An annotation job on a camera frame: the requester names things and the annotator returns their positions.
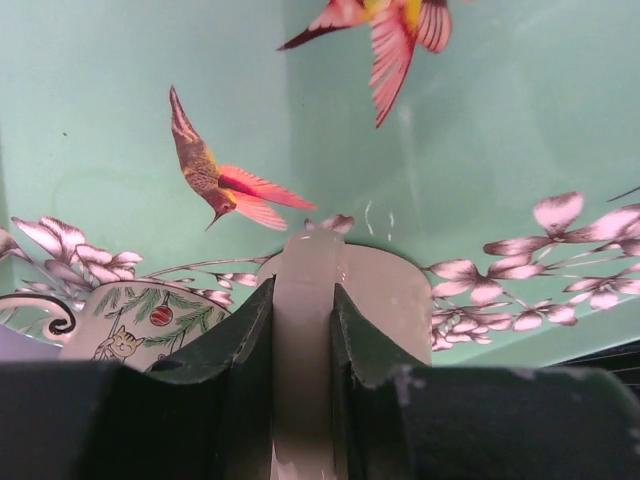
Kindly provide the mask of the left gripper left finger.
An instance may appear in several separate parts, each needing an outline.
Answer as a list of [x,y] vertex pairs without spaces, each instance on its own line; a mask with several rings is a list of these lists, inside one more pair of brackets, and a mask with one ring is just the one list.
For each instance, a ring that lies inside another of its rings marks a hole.
[[1,365],[5,479],[266,479],[272,281],[146,372],[116,361]]

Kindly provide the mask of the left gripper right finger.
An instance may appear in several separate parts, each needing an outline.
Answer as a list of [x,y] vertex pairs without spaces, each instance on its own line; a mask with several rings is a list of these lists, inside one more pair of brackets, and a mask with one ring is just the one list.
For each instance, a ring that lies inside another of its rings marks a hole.
[[639,475],[639,401],[606,371],[402,366],[393,381],[405,479]]

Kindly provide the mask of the cream dragon mug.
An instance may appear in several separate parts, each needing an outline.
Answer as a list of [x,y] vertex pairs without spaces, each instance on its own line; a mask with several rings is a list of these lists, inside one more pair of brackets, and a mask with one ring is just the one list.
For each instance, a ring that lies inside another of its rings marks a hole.
[[292,237],[272,281],[275,479],[405,479],[394,372],[431,362],[431,287],[407,260],[334,232]]

